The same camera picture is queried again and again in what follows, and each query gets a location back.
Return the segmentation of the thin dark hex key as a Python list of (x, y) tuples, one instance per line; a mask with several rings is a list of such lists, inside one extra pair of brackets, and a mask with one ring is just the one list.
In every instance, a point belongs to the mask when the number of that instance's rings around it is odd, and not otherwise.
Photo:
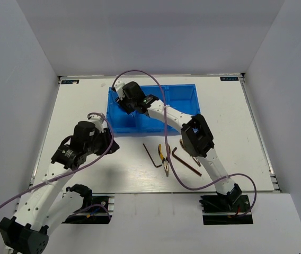
[(161, 167), (162, 164), (157, 165), (157, 164), (154, 162), (154, 160), (153, 160), (151, 154), (149, 153), (149, 151), (148, 151), (148, 149), (147, 149), (147, 147), (146, 147), (146, 145), (145, 145), (144, 143), (143, 143), (143, 147), (144, 147), (144, 149), (146, 150), (146, 152), (147, 152), (147, 154), (148, 154), (148, 156), (149, 156), (149, 158), (150, 158), (150, 160), (151, 160), (153, 166), (154, 166), (155, 168)]

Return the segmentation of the yellow long-nose pliers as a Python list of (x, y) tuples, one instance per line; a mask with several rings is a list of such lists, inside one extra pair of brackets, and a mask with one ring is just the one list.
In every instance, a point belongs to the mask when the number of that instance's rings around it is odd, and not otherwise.
[(166, 177), (168, 177), (169, 176), (169, 161), (168, 161), (167, 155), (163, 155), (163, 153), (162, 153), (162, 145), (161, 144), (158, 145), (158, 155), (162, 161), (162, 165), (163, 165)]
[[(185, 145), (183, 144), (183, 140), (182, 140), (182, 139), (179, 140), (179, 143), (180, 143), (181, 148), (182, 148), (184, 151), (187, 152), (186, 147), (185, 147)], [(190, 156), (190, 157), (193, 159), (193, 161), (198, 165), (198, 167), (201, 167), (201, 163), (200, 163), (200, 161), (198, 160), (197, 157), (194, 157), (194, 156), (192, 156), (191, 154), (189, 154), (189, 156)]]

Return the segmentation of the thick dark hex key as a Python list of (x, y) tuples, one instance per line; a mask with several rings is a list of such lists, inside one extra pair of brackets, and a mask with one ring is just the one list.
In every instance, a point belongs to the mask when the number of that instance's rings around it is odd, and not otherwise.
[(189, 165), (187, 162), (185, 162), (183, 159), (181, 159), (175, 152), (177, 151), (177, 147), (175, 147), (172, 151), (172, 156), (181, 164), (183, 164), (186, 168), (190, 169), (194, 174), (198, 175), (199, 177), (202, 176), (202, 173), (197, 171), (195, 168), (193, 168), (191, 165)]

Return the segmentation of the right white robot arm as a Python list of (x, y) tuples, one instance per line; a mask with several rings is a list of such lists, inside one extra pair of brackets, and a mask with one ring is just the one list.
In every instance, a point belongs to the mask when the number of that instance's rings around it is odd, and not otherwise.
[(145, 95), (134, 81), (124, 83), (117, 80), (112, 85), (112, 90), (117, 93), (116, 101), (126, 113), (138, 112), (151, 119), (166, 122), (180, 132), (185, 151), (190, 156), (198, 158), (214, 182), (221, 207), (227, 211), (238, 207), (242, 191), (219, 160), (213, 142), (214, 137), (201, 114), (189, 115), (167, 106), (158, 97)]

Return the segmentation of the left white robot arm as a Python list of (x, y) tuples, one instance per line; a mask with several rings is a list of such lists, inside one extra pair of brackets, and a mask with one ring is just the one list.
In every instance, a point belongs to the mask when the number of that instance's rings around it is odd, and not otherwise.
[(89, 155), (102, 156), (119, 149), (103, 122), (103, 117), (94, 115), (78, 122), (73, 135), (66, 137), (51, 157), (42, 179), (44, 186), (33, 190), (10, 219), (0, 221), (2, 239), (14, 253), (42, 253), (59, 225), (72, 214), (94, 206), (90, 188), (66, 184)]

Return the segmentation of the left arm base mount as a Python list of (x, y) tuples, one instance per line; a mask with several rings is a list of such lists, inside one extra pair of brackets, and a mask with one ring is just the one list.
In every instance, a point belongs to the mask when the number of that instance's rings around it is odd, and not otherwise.
[(71, 214), (63, 224), (109, 224), (113, 216), (114, 195), (93, 194), (84, 185), (75, 184), (66, 187), (63, 197), (68, 192), (77, 192), (82, 197), (82, 206)]

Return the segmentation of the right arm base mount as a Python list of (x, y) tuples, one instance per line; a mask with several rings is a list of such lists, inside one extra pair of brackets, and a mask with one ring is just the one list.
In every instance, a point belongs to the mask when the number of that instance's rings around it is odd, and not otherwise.
[(247, 195), (241, 197), (233, 206), (224, 203), (217, 195), (203, 195), (199, 200), (204, 225), (249, 225), (253, 224), (250, 200)]

